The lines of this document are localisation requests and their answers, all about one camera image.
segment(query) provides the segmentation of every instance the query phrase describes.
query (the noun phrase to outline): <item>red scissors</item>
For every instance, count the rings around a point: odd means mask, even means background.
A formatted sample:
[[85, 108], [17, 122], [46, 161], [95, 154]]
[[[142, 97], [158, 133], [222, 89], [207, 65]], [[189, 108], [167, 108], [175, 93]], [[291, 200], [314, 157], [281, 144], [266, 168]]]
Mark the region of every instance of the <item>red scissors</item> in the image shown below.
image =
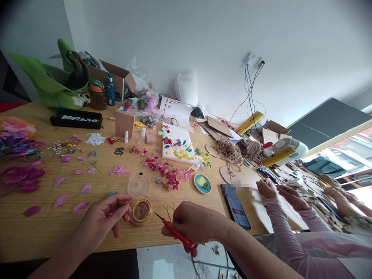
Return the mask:
[[190, 248], [197, 248], [199, 245], [198, 244], [194, 244], [192, 243], [190, 240], [188, 240], [186, 237], [184, 237], [183, 235], [181, 235], [179, 232], [177, 232], [175, 229], [172, 228], [172, 226], [170, 225], [171, 222], [168, 222], [167, 220], [165, 220], [164, 218], [160, 217], [156, 212], [154, 212], [162, 221], [163, 221], [163, 224], [164, 226], [176, 237], [178, 238], [179, 240], [181, 240], [183, 242], [183, 244], [185, 244], [187, 247], [190, 247]]

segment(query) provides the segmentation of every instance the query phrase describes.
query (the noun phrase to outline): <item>pink shirt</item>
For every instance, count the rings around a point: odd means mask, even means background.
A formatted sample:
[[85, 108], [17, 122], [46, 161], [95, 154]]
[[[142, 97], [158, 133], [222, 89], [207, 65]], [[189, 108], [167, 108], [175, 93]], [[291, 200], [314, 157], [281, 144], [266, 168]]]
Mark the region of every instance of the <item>pink shirt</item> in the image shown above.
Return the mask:
[[297, 211], [311, 232], [294, 234], [277, 199], [263, 201], [280, 258], [306, 279], [370, 278], [372, 237], [333, 232], [314, 209]]

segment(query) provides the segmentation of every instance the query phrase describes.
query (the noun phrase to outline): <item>yellow tube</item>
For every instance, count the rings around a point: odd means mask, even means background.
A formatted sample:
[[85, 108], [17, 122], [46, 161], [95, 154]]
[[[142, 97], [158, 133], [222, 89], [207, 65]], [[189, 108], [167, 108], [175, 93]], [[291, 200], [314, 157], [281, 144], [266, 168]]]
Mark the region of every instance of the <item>yellow tube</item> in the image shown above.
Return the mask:
[[296, 153], [296, 151], [293, 148], [291, 148], [289, 146], [286, 146], [283, 149], [280, 149], [279, 151], [274, 153], [274, 155], [271, 155], [270, 157], [267, 157], [267, 158], [263, 159], [262, 164], [265, 167], [270, 167], [270, 166], [276, 164], [277, 162], [280, 162], [281, 160], [283, 160], [285, 158], [288, 158], [289, 156], [291, 156], [295, 153]]
[[235, 129], [235, 132], [244, 134], [246, 131], [248, 131], [249, 128], [251, 128], [255, 123], [260, 121], [264, 115], [256, 111], [253, 115], [251, 115], [243, 124], [241, 124], [237, 129]]

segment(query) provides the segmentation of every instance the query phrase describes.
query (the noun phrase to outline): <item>blue tool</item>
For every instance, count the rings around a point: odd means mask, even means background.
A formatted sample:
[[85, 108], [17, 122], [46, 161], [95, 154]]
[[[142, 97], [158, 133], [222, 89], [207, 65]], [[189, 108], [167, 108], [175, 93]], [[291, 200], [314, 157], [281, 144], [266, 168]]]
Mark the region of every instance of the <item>blue tool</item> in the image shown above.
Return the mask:
[[268, 171], [268, 170], [265, 170], [263, 168], [256, 168], [256, 170], [260, 173], [263, 173], [265, 174], [268, 178], [271, 179], [272, 182], [274, 182], [275, 184], [279, 184], [279, 182], [275, 179], [274, 176], [272, 176], [272, 174]]
[[123, 155], [124, 147], [118, 147], [116, 151], [114, 152], [115, 155]]

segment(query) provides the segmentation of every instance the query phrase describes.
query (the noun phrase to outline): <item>phone screen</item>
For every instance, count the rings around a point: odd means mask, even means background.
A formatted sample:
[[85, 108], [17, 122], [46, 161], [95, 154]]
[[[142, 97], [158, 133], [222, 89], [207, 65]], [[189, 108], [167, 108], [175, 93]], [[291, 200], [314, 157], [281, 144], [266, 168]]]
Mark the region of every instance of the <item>phone screen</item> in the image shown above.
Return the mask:
[[225, 196], [231, 218], [242, 228], [250, 230], [251, 225], [249, 224], [247, 216], [244, 213], [244, 209], [239, 201], [237, 194], [235, 193], [235, 189], [233, 187], [230, 187], [229, 184], [222, 184], [221, 186], [222, 193]]

